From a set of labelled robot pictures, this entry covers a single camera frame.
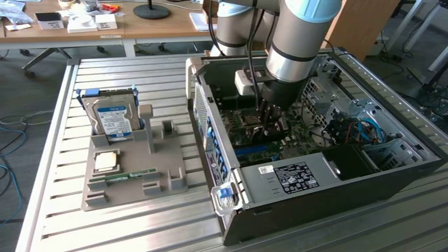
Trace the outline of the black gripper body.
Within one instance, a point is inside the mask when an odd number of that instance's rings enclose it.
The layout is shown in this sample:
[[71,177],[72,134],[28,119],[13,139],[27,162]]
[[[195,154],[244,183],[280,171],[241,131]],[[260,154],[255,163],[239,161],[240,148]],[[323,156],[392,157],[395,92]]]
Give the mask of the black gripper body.
[[299,93],[303,91],[304,81],[280,82],[276,80],[267,81],[261,88],[261,98],[272,105],[288,110],[296,102]]

